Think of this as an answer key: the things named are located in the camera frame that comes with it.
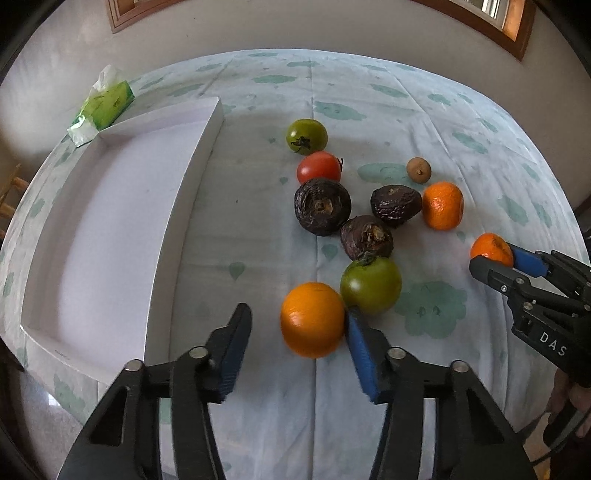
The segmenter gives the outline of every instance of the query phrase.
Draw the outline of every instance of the orange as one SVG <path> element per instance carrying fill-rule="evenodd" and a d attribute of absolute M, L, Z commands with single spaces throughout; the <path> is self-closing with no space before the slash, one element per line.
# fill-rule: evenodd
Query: orange
<path fill-rule="evenodd" d="M 339 346 L 345 332 L 340 296 L 324 283 L 304 283 L 287 294 L 281 306 L 281 333 L 287 346 L 308 358 L 320 358 Z"/>
<path fill-rule="evenodd" d="M 500 236 L 494 233 L 483 233 L 476 239 L 470 249 L 470 258 L 477 257 L 478 255 L 501 262 L 507 267 L 513 267 L 513 252 L 511 251 L 511 247 Z"/>
<path fill-rule="evenodd" d="M 435 230 L 451 230 L 464 215 L 464 195 L 453 183 L 440 181 L 423 193 L 423 219 Z"/>

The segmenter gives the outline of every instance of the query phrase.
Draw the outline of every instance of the beet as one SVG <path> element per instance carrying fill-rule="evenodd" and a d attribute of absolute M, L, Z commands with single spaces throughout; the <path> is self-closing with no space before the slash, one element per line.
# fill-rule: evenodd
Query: beet
<path fill-rule="evenodd" d="M 389 257 L 394 248 L 388 226 L 372 215 L 352 218 L 340 229 L 340 241 L 351 260 L 364 252 L 376 257 Z"/>
<path fill-rule="evenodd" d="M 404 185 L 386 185 L 374 190 L 370 200 L 372 212 L 386 225 L 397 228 L 423 208 L 423 199 L 416 190 Z"/>
<path fill-rule="evenodd" d="M 351 197 L 339 182 L 311 179 L 297 189 L 295 216 L 309 232 L 329 236 L 337 232 L 351 215 Z"/>

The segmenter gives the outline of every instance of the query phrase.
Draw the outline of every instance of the hand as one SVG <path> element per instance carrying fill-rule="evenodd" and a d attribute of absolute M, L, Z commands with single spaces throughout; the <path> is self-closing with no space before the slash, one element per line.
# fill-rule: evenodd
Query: hand
<path fill-rule="evenodd" d="M 546 410 L 550 412 L 548 420 L 551 423 L 556 415 L 563 409 L 567 398 L 577 410 L 588 411 L 591 408 L 591 388 L 583 388 L 579 384 L 572 383 L 569 376 L 562 370 L 557 370 L 554 375 L 554 389 L 550 394 Z M 583 438 L 591 429 L 591 415 L 578 428 L 576 436 Z"/>

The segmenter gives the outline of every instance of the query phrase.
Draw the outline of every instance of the red tomato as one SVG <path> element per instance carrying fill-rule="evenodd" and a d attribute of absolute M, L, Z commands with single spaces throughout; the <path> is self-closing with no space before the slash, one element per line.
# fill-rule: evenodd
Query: red tomato
<path fill-rule="evenodd" d="M 319 177 L 340 181 L 343 162 L 333 154 L 320 151 L 308 155 L 297 167 L 297 179 L 305 183 Z"/>

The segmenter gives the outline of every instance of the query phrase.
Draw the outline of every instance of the white cardboard box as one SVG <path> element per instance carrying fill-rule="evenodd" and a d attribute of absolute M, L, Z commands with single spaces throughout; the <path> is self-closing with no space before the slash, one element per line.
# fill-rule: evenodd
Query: white cardboard box
<path fill-rule="evenodd" d="M 25 286 L 21 328 L 110 384 L 123 365 L 168 361 L 189 216 L 223 122 L 219 98 L 103 130 L 57 196 Z"/>

